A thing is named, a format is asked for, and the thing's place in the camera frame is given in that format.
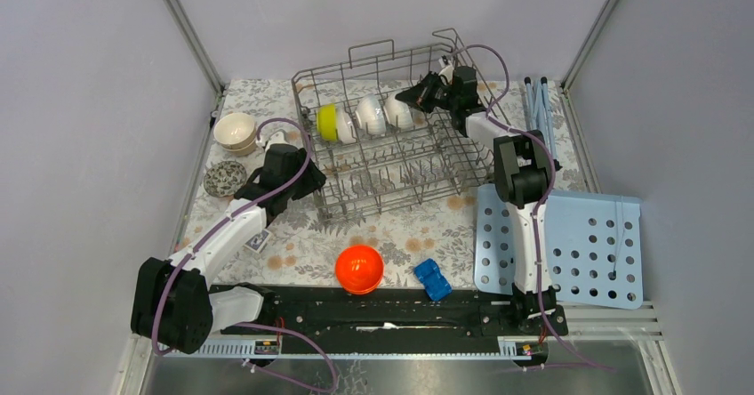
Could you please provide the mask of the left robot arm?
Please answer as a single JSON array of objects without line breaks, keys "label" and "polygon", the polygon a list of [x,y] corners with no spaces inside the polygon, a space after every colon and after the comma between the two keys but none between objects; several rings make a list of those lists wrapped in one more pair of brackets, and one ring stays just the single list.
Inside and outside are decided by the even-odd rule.
[{"label": "left robot arm", "polygon": [[140,266],[132,332],[150,339],[157,354],[169,349],[191,354],[209,334],[240,323],[256,334],[268,332],[276,311],[261,291],[238,285],[214,292],[211,287],[244,243],[261,234],[289,202],[321,189],[325,180],[306,149],[268,145],[262,167],[209,230],[169,258],[149,258]]}]

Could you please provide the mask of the pink patterned bowl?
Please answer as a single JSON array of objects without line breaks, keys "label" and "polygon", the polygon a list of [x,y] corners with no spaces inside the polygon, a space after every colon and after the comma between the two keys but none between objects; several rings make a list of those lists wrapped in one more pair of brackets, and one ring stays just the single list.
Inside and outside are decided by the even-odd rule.
[{"label": "pink patterned bowl", "polygon": [[237,161],[222,161],[204,175],[205,192],[214,198],[232,197],[247,181],[245,167]]}]

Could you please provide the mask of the grey wire dish rack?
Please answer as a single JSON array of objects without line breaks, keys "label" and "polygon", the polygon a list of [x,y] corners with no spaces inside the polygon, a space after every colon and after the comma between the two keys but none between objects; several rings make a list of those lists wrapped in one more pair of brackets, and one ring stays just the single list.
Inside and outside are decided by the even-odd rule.
[{"label": "grey wire dish rack", "polygon": [[355,141],[328,141],[316,129],[316,114],[333,104],[357,117],[357,104],[366,95],[385,101],[416,85],[429,71],[440,69],[450,52],[464,66],[474,66],[454,28],[433,32],[433,40],[397,49],[391,39],[354,45],[345,61],[301,69],[291,80],[296,113],[308,131],[317,167],[325,186],[314,193],[319,220],[355,222],[367,216],[417,206],[462,193],[493,178],[493,153],[463,137],[449,113],[413,114],[406,129],[388,125],[384,134],[357,128]]}]

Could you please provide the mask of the plain beige bowl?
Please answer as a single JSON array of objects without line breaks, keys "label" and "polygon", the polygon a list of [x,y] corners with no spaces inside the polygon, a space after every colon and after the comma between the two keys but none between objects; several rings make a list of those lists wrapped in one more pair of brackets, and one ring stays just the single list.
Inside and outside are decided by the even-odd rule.
[{"label": "plain beige bowl", "polygon": [[222,145],[221,148],[222,148],[222,150],[224,152],[226,152],[226,153],[228,153],[228,154],[230,154],[232,156],[235,156],[235,157],[244,157],[244,156],[248,156],[251,153],[253,153],[257,149],[257,144],[256,144],[255,141],[251,141],[248,144],[246,144],[245,146],[243,146],[241,148],[238,148],[238,149],[227,148],[224,145]]}]

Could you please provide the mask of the beige bowl with leaf pattern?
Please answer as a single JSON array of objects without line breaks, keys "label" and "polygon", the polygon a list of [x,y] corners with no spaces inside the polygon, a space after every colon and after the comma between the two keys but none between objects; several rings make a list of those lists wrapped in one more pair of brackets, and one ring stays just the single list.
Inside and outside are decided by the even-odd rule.
[{"label": "beige bowl with leaf pattern", "polygon": [[242,149],[253,142],[256,127],[251,115],[228,114],[215,124],[213,138],[225,149]]}]

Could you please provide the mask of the orange bowl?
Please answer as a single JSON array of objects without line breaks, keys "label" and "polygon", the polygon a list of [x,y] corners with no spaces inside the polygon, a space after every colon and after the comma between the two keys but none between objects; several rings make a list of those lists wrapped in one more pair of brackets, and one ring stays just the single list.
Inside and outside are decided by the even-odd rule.
[{"label": "orange bowl", "polygon": [[334,265],[334,274],[346,292],[363,295],[380,286],[384,269],[384,261],[376,249],[355,245],[341,252]]}]

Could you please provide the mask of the white ribbed bowl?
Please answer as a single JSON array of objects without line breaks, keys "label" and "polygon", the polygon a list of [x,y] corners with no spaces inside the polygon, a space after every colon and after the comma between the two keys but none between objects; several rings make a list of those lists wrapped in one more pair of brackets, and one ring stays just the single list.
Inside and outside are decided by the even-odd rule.
[{"label": "white ribbed bowl", "polygon": [[397,99],[397,93],[392,93],[387,97],[383,110],[388,125],[400,130],[414,128],[413,114],[406,103]]},{"label": "white ribbed bowl", "polygon": [[355,111],[357,125],[372,136],[382,136],[387,132],[382,106],[373,94],[367,94],[357,104]]}]

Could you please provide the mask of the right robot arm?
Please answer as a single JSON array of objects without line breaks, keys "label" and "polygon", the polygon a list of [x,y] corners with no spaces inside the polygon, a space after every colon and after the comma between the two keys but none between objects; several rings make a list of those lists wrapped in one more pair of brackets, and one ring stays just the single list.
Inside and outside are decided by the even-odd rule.
[{"label": "right robot arm", "polygon": [[509,320],[524,335],[549,324],[557,300],[543,251],[544,220],[557,169],[541,132],[496,118],[479,98],[477,72],[468,66],[454,68],[450,77],[430,72],[395,98],[426,114],[446,110],[458,133],[492,151],[493,185],[509,213],[515,247]]}]

